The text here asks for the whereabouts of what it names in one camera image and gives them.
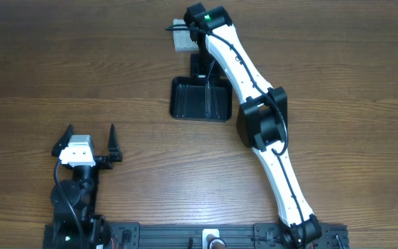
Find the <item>white plastic part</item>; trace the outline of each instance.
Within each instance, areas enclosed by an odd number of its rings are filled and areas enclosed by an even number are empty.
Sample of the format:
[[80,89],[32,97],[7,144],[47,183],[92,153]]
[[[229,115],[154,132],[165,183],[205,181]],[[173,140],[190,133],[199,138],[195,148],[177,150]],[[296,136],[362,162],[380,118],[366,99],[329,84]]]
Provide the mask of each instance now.
[[[185,24],[185,21],[182,19],[174,19],[173,24]],[[198,45],[190,38],[190,31],[173,31],[173,40],[176,52],[199,51]]]
[[68,146],[59,155],[62,164],[75,166],[95,166],[93,143],[90,135],[73,135]]
[[[254,80],[256,80],[257,85],[264,92],[268,92],[268,88],[272,87],[272,85],[260,75],[252,61],[249,59],[247,53],[242,47],[242,44],[239,42],[236,28],[234,28],[233,25],[224,25],[213,29],[213,33],[227,40],[230,44],[233,44],[234,48],[240,53],[240,56],[245,61]],[[214,56],[216,61],[224,70],[229,81],[233,85],[241,104],[245,103],[248,97],[252,97],[254,99],[261,95],[261,93],[259,93],[259,91],[253,87],[245,67],[240,63],[240,60],[236,58],[235,52],[232,51],[228,45],[209,35],[205,37],[205,44],[209,53]],[[283,223],[287,224],[288,226],[293,223],[298,225],[301,223],[301,217],[297,209],[297,205],[292,198],[290,188],[288,187],[281,165],[277,157],[275,157],[272,152],[273,148],[275,148],[276,151],[282,151],[283,143],[281,141],[277,141],[267,146],[265,152],[261,152],[258,149],[253,149],[253,151],[262,162],[265,173],[268,176],[269,184],[272,186],[278,205],[279,217]],[[303,219],[306,221],[310,218],[310,214],[313,214],[313,211],[302,195],[296,175],[294,174],[291,166],[288,150],[281,156],[281,160],[288,179],[290,180],[290,185],[292,186],[299,206],[301,207]]]

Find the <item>wood grain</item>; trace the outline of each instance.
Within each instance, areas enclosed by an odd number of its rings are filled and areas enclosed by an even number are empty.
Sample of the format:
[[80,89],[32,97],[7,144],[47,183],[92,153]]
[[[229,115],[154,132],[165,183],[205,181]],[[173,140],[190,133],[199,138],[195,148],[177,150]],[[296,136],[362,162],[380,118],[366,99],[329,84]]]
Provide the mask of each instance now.
[[[0,247],[41,246],[50,150],[69,123],[99,154],[116,126],[124,162],[101,173],[97,206],[110,221],[277,220],[236,133],[237,101],[226,123],[169,115],[189,54],[164,27],[193,3],[0,0]],[[354,248],[398,248],[398,1],[204,4],[226,7],[259,71],[286,89],[290,155],[318,218],[348,224]]]

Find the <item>tabletop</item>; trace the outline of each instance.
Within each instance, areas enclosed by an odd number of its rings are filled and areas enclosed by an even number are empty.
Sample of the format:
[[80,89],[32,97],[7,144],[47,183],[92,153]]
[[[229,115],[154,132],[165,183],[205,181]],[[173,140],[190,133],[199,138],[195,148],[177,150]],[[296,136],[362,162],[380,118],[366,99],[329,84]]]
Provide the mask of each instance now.
[[[72,124],[124,161],[97,213],[141,224],[275,222],[265,171],[227,122],[174,120],[189,75],[164,31],[195,1],[0,0],[0,247],[38,248],[53,219],[52,146]],[[262,76],[288,94],[290,158],[320,221],[352,247],[398,248],[398,1],[223,5]],[[62,179],[71,172],[63,169]]]

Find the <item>wooden surface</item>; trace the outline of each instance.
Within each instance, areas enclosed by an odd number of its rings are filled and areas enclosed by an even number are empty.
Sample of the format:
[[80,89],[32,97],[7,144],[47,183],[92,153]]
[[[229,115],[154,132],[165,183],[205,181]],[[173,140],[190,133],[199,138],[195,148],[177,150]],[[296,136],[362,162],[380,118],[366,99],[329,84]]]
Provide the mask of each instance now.
[[[101,173],[97,212],[143,224],[272,222],[258,159],[226,123],[168,112],[188,75],[164,27],[195,1],[0,1],[0,247],[41,246],[51,148],[72,123],[124,162]],[[213,1],[289,98],[290,155],[321,221],[352,247],[398,248],[398,1]],[[70,176],[60,171],[61,178]]]

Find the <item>white sponge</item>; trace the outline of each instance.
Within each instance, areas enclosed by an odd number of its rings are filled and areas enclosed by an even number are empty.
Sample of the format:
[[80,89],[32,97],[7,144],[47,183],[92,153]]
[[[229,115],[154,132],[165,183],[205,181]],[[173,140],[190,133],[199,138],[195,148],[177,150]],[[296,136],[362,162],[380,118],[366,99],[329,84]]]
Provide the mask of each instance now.
[[[185,24],[182,19],[174,19],[173,24]],[[191,40],[189,31],[173,31],[176,52],[199,51],[198,45]]]

